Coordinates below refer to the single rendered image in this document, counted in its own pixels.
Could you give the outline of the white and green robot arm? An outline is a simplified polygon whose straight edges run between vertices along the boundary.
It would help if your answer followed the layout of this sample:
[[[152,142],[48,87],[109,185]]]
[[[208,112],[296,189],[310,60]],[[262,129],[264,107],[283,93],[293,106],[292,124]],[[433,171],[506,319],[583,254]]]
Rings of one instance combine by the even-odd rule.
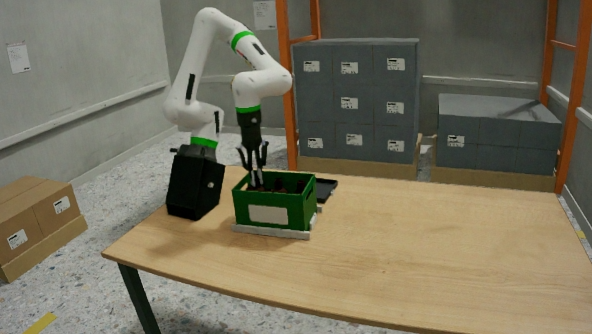
[[[197,13],[181,67],[163,105],[167,121],[191,129],[190,145],[181,144],[179,148],[170,148],[170,152],[217,162],[216,148],[224,112],[196,99],[200,78],[216,39],[229,45],[254,70],[237,74],[231,82],[239,126],[260,124],[260,99],[283,95],[290,90],[291,74],[273,60],[249,30],[215,8],[207,7]]]

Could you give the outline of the green bottle crate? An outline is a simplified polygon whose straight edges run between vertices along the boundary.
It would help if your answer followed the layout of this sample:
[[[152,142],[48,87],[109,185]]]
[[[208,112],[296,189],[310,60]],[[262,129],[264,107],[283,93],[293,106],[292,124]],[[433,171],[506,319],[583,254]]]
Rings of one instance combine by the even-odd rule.
[[[296,231],[309,231],[309,223],[317,213],[316,177],[313,173],[262,171],[265,189],[275,188],[275,179],[281,179],[287,193],[240,190],[250,184],[249,175],[241,184],[235,201],[237,224]],[[302,194],[297,190],[297,181],[304,180]],[[306,196],[311,193],[308,199]]]

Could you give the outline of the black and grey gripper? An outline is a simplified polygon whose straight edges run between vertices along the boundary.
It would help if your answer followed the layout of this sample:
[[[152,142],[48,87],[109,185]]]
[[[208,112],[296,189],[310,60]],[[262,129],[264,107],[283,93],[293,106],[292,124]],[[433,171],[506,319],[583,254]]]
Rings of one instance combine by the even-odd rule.
[[[263,140],[261,137],[261,129],[260,124],[255,126],[249,127],[240,127],[241,130],[241,145],[236,147],[236,150],[239,153],[243,168],[247,171],[249,170],[249,177],[251,181],[251,185],[255,186],[254,180],[254,171],[253,171],[253,163],[252,163],[252,151],[255,153],[256,163],[257,163],[257,174],[258,178],[260,178],[260,184],[263,184],[262,179],[262,169],[263,166],[266,165],[266,158],[267,158],[267,146],[269,142],[267,140]],[[256,138],[258,137],[258,138]],[[260,158],[260,150],[259,147],[262,143],[262,151],[261,151],[261,158]],[[247,163],[245,160],[245,156],[243,153],[243,147],[246,149],[247,152]],[[264,160],[264,161],[263,161]],[[248,165],[248,166],[247,166]]]

